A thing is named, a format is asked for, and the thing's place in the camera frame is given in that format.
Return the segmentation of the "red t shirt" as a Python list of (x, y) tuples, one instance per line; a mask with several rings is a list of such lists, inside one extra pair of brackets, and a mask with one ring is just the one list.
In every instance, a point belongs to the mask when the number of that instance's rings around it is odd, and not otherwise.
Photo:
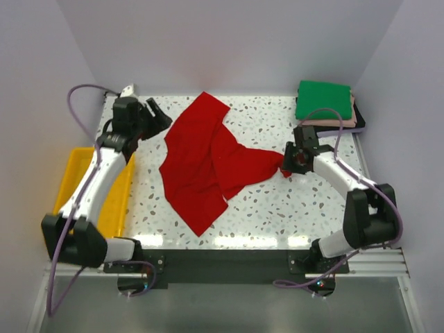
[(164, 195), (196, 236), (201, 236), (244, 187), (280, 172), (284, 156), (247, 148), (225, 127), (230, 108), (201, 93), (176, 119), (165, 137), (167, 155), (160, 167)]

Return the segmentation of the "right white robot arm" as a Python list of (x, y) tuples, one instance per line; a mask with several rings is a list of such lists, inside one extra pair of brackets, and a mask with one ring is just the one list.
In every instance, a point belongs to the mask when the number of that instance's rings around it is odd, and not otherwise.
[(330, 273), (344, 264), (349, 254), (397, 242), (402, 219), (394, 188), (355, 171), (340, 159), (336, 146), (320, 144), (312, 126), (297, 126), (293, 134), (294, 141), (285, 147), (283, 169), (324, 178), (345, 199), (345, 210), (340, 230), (314, 240), (309, 250), (289, 253), (289, 270), (295, 274)]

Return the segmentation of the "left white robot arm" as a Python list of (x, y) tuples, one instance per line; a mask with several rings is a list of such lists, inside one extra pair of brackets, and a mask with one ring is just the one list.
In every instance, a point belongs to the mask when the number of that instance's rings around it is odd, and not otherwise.
[(71, 198), (57, 214), (42, 219), (42, 232), (54, 264), (98, 268), (119, 262), (128, 272), (144, 263), (138, 241), (115, 237), (106, 239), (97, 224), (102, 206), (115, 180), (129, 163), (139, 141), (165, 131), (172, 119), (155, 99), (140, 102), (132, 96), (118, 97), (109, 119), (94, 145), (92, 161)]

